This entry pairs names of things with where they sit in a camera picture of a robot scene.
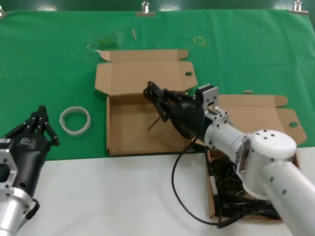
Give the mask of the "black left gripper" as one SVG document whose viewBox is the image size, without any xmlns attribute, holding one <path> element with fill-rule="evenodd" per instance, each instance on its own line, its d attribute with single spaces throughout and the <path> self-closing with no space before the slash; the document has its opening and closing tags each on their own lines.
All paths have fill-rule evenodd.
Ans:
<svg viewBox="0 0 315 236">
<path fill-rule="evenodd" d="M 27 120 L 2 136 L 2 150 L 9 150 L 17 167 L 12 186 L 22 189 L 31 197 L 34 196 L 40 172 L 50 150 L 47 138 L 40 135 L 43 130 L 51 138 L 49 145 L 58 146 L 59 138 L 49 124 L 46 106 L 41 105 Z"/>
</svg>

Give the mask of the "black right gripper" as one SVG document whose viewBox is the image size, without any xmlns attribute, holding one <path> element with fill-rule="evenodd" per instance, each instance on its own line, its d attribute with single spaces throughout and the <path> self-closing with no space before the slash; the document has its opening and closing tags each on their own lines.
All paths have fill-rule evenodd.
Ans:
<svg viewBox="0 0 315 236">
<path fill-rule="evenodd" d="M 171 119 L 173 126 L 184 138 L 201 136 L 204 113 L 194 96 L 182 94 L 180 91 L 160 89 L 153 82 L 148 82 L 144 96 L 155 103 L 159 117 L 164 122 Z"/>
</svg>

